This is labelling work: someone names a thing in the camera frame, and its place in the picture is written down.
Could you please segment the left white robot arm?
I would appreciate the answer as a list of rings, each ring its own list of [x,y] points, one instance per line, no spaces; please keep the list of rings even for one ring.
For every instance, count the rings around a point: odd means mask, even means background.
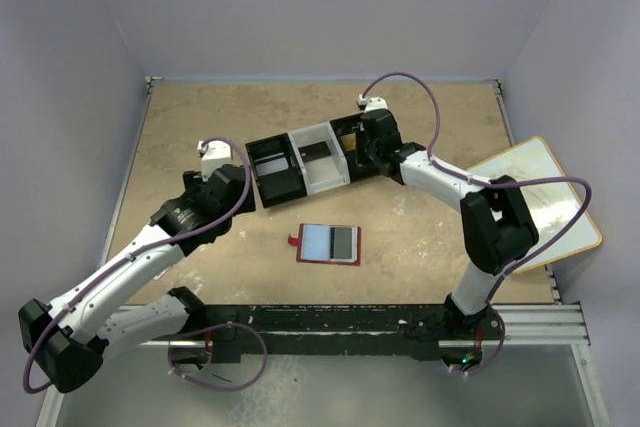
[[[34,366],[47,377],[46,388],[69,393],[125,350],[160,337],[194,339],[213,324],[209,307],[186,287],[121,309],[157,274],[225,235],[235,215],[255,209],[248,166],[224,164],[208,175],[187,171],[183,182],[183,193],[166,201],[104,266],[53,300],[31,299],[19,309],[27,393],[38,391],[30,383]]]

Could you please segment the black white three-compartment tray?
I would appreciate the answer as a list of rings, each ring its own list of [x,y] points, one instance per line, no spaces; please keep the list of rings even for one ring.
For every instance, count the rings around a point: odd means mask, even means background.
[[[350,115],[246,143],[262,205],[275,207],[376,176],[376,168],[359,166],[356,150],[346,152],[340,140],[355,133],[359,119],[358,114]],[[321,141],[328,144],[331,156],[304,162],[298,148]],[[256,163],[274,157],[285,157],[289,168],[258,177]]]

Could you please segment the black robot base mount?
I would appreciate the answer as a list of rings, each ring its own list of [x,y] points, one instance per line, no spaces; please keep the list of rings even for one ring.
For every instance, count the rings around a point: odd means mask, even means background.
[[[206,304],[186,287],[170,296],[187,312],[176,338],[210,334],[214,363],[235,363],[244,355],[401,356],[418,361],[474,366],[482,344],[504,337],[497,312],[471,317],[453,304],[222,305]]]

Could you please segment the red leather card holder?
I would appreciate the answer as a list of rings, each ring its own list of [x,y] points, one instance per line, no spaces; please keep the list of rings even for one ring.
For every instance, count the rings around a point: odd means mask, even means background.
[[[345,225],[300,224],[297,235],[289,235],[287,239],[288,245],[296,248],[296,261],[314,264],[359,265],[361,263],[361,228],[345,226],[354,229],[353,258],[350,261],[336,261],[330,258],[330,229],[334,226]]]

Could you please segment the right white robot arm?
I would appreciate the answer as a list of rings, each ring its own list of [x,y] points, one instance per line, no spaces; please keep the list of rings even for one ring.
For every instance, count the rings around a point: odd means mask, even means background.
[[[426,192],[460,214],[469,265],[446,298],[444,323],[452,336],[469,337],[479,328],[479,313],[486,309],[501,274],[539,241],[520,187],[509,176],[474,177],[439,161],[422,145],[404,142],[385,108],[362,113],[355,134],[360,163]]]

